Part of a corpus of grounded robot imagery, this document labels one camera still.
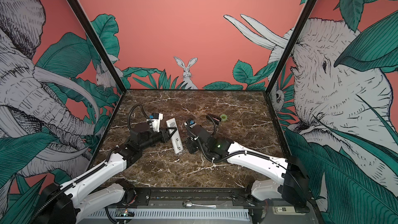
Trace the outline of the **white remote control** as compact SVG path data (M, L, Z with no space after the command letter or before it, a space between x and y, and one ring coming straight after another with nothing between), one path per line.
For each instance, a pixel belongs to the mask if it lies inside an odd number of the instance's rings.
M171 138L171 141L173 144L175 154L179 154L183 151L183 145L182 145L181 137L179 134L178 125L176 123L176 119L172 118L172 119L167 120L166 125L167 125L167 127L176 127L177 128L177 132L173 135L173 137Z

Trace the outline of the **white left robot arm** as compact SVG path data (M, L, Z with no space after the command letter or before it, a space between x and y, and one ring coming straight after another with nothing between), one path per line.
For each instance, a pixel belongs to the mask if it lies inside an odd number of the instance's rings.
M106 159L86 173L60 186L46 187L30 219L31 224L77 224L92 213L114 203L131 204L135 187L121 179L103 190L97 188L114 175L126 170L143 155L143 151L157 143L168 142L177 127L154 131L153 120L137 124L125 143L112 149Z

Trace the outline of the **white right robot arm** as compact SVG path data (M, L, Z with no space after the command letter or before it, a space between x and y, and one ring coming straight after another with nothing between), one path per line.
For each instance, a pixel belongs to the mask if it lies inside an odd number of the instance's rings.
M187 147L191 154L201 151L211 163L227 162L248 168L268 177L271 182L256 180L250 188L250 195L258 201L283 199L298 209L307 206L309 176L299 158L288 159L265 155L234 142L216 136L192 121L184 123L187 130Z

